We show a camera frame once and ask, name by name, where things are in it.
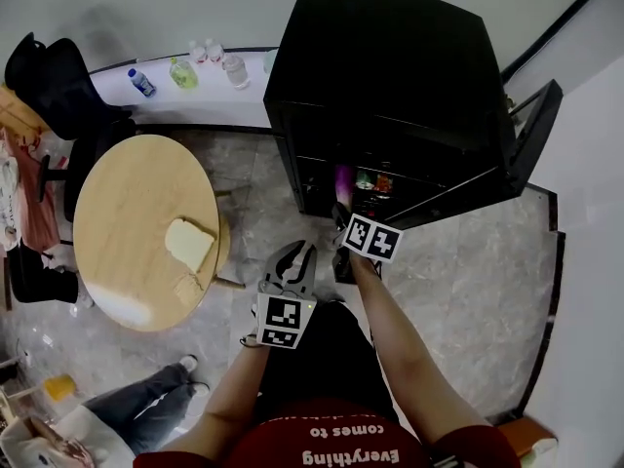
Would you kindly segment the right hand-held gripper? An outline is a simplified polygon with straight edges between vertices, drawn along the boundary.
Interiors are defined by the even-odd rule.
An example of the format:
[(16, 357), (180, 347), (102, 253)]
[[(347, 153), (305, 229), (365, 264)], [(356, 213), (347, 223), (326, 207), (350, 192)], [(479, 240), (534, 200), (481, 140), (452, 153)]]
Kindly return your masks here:
[(333, 240), (337, 247), (332, 260), (335, 280), (341, 284), (355, 284), (351, 253), (370, 260), (376, 274), (381, 276), (381, 264), (394, 261), (403, 232), (365, 216), (351, 214), (340, 202), (332, 206), (332, 219), (338, 232)]

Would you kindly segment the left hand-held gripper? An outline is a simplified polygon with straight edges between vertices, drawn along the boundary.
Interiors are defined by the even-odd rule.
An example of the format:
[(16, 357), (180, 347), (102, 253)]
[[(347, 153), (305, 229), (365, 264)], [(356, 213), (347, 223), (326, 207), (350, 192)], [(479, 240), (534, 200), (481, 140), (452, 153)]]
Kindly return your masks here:
[(303, 241), (289, 243), (273, 253), (265, 265), (265, 279), (258, 284), (256, 303), (259, 344), (295, 349), (317, 306), (313, 294), (317, 249), (310, 246), (301, 263), (299, 278), (284, 280), (284, 273), (303, 249)]

